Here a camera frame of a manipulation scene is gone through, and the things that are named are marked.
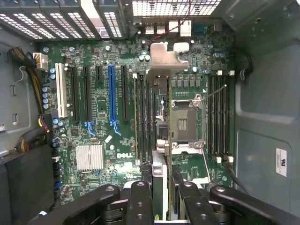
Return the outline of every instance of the black wire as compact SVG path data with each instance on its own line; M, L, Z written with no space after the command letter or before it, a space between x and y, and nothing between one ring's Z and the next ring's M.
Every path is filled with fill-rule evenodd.
M235 175L233 169L231 168L230 164L227 163L226 164L226 168L232 178L232 180L237 184L239 185L239 187L249 196L252 196L249 191L247 190L247 188L243 185L243 183L239 180L239 178Z

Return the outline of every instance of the vent grille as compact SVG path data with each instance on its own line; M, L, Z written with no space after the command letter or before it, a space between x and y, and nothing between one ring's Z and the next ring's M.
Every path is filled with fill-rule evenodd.
M133 0L134 16L210 15L221 0Z
M50 16L65 28L74 38L82 38L82 36L65 20L60 13L50 13Z
M79 171L95 171L104 169L103 145L76 146L76 162Z
M34 23L30 18L28 18L24 14L22 14L22 13L14 13L13 15L15 17L17 17L19 20L21 20L22 22L24 22L25 24L27 24L28 26L30 26L32 29L36 30L40 34L42 34L45 37L47 37L48 39L55 39L55 37L52 34L50 34L44 28L42 28L39 25L37 25L36 23Z
M10 18L9 16L7 16L5 14L0 14L0 20L2 20L3 22L6 22L8 25L18 29L19 31L28 35L29 37L32 37L36 40L43 39L38 34L32 32L31 30L29 30L26 27L22 26L21 24L17 23L15 20L13 20L12 18Z
M41 13L33 13L32 14L34 18L36 18L41 24L48 27L50 30L52 30L57 36L59 36L62 39L69 38L64 32L62 32L60 29L58 29L53 23L51 23L47 18L41 14Z

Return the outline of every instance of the sticker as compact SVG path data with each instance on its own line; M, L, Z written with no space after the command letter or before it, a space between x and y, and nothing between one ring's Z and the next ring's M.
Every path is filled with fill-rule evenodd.
M276 149L276 173L286 177L287 157L286 150Z
M107 138L104 140L105 143L109 143L109 141L112 139L113 137L111 135L108 135Z

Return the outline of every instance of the white connector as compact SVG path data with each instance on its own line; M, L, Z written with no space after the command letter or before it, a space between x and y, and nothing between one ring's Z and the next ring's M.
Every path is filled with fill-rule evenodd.
M43 71L47 71L48 66L48 56L44 55L40 52L34 52L33 58L37 61L37 69L41 69Z
M56 95L58 117L65 118L68 116L67 111L67 90L66 90L66 71L62 63L55 64L56 71Z

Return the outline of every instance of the aluminum chipset heatsink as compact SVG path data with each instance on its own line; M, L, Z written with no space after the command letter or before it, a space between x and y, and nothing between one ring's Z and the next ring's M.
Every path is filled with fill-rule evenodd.
M95 171L104 169L103 145L79 145L75 148L77 170Z

